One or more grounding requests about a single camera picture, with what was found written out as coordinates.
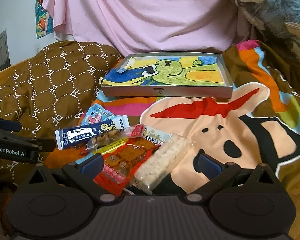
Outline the red orange snack packet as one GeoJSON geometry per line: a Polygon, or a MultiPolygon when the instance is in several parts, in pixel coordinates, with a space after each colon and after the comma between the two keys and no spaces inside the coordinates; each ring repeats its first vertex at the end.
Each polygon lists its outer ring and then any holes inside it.
{"type": "Polygon", "coordinates": [[[137,169],[158,148],[158,145],[143,137],[128,139],[114,152],[103,156],[103,169],[94,182],[111,194],[120,196],[137,169]]]}

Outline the dark blue snack stick pack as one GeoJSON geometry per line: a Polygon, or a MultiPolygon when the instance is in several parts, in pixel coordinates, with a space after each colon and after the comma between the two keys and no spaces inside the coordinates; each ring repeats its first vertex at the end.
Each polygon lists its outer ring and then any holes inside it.
{"type": "Polygon", "coordinates": [[[109,130],[125,129],[129,126],[128,117],[122,115],[94,124],[59,129],[55,131],[57,148],[59,150],[64,150],[77,144],[88,142],[91,138],[102,135],[109,130]]]}

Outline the clear pack brown cookies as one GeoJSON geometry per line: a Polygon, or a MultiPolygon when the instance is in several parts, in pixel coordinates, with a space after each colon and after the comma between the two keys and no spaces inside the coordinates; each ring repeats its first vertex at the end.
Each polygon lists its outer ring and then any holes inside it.
{"type": "Polygon", "coordinates": [[[130,126],[125,129],[111,129],[90,139],[85,150],[96,150],[121,139],[140,138],[145,132],[145,125],[130,126]]]}

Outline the rice cracker bar pack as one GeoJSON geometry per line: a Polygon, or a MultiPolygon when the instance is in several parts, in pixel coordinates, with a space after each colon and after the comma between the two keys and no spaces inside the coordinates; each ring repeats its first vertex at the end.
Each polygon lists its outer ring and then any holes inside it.
{"type": "Polygon", "coordinates": [[[185,137],[171,135],[134,173],[134,185],[146,194],[153,194],[153,190],[180,163],[192,146],[193,142],[185,137]]]}

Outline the light blue candy packet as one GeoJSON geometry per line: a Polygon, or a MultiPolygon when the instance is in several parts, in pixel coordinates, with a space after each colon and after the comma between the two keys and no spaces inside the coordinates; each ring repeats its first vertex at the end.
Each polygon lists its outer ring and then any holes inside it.
{"type": "Polygon", "coordinates": [[[83,126],[83,125],[95,124],[112,118],[115,118],[115,114],[104,109],[100,104],[95,103],[85,113],[85,116],[83,117],[79,125],[83,126]]]}

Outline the white green snack packet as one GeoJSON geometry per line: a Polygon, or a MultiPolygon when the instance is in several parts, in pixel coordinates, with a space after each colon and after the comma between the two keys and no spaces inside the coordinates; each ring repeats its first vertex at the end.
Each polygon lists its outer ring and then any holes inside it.
{"type": "Polygon", "coordinates": [[[170,133],[163,132],[153,127],[146,126],[143,137],[157,146],[163,145],[171,138],[170,133]]]}

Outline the yellow snack packet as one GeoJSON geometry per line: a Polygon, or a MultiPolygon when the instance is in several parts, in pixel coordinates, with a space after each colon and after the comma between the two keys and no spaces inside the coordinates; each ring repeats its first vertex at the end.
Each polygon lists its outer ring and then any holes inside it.
{"type": "Polygon", "coordinates": [[[105,155],[107,153],[114,152],[117,148],[123,146],[127,142],[127,139],[120,139],[115,142],[110,143],[109,145],[102,146],[96,150],[91,151],[92,154],[101,154],[105,155]]]}

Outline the brown PF patterned pillow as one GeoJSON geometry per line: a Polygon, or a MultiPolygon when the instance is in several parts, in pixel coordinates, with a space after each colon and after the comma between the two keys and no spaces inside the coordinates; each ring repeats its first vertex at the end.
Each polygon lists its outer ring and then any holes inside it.
{"type": "Polygon", "coordinates": [[[55,137],[76,126],[99,93],[98,81],[121,59],[96,42],[56,42],[16,65],[0,83],[0,117],[22,124],[21,135],[55,137]]]}

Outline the colourful cartoon monkey blanket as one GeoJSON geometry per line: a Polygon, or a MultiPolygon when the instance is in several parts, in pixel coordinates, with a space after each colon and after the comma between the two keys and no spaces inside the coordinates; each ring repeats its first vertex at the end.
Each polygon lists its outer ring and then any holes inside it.
{"type": "Polygon", "coordinates": [[[300,239],[300,67],[257,40],[228,49],[223,57],[234,90],[228,100],[214,98],[106,98],[97,79],[114,65],[116,51],[94,42],[57,42],[44,49],[57,89],[47,112],[47,134],[53,127],[79,124],[88,108],[98,103],[130,124],[188,137],[194,149],[153,190],[154,194],[189,193],[207,182],[194,170],[199,150],[221,163],[243,168],[268,164],[296,205],[290,229],[300,239]]]}

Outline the grey tray with cartoon drawing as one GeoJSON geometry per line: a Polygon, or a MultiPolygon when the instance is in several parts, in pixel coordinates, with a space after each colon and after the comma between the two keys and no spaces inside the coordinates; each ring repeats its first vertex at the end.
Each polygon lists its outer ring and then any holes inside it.
{"type": "Polygon", "coordinates": [[[215,53],[167,51],[125,57],[99,82],[105,96],[224,98],[233,84],[223,58],[215,53]]]}

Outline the pink bed sheet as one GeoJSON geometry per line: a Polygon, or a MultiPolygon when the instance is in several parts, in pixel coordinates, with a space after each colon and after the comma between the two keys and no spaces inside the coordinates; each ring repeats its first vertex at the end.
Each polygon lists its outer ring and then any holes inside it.
{"type": "Polygon", "coordinates": [[[230,0],[44,0],[58,34],[100,42],[122,55],[220,53],[248,40],[251,24],[230,0]]]}

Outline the wooden bed frame edge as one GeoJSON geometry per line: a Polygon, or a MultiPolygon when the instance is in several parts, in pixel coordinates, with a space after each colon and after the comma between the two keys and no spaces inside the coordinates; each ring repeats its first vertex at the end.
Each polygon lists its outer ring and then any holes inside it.
{"type": "Polygon", "coordinates": [[[12,76],[14,71],[17,70],[24,62],[27,62],[27,60],[21,61],[18,64],[15,64],[0,71],[0,85],[2,85],[10,76],[12,76]]]}

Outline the colourful wall poster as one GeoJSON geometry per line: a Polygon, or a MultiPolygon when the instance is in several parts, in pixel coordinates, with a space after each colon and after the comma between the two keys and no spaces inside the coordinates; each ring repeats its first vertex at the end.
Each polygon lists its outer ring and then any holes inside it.
{"type": "Polygon", "coordinates": [[[37,39],[53,33],[53,19],[43,8],[44,0],[36,0],[36,37],[37,39]]]}

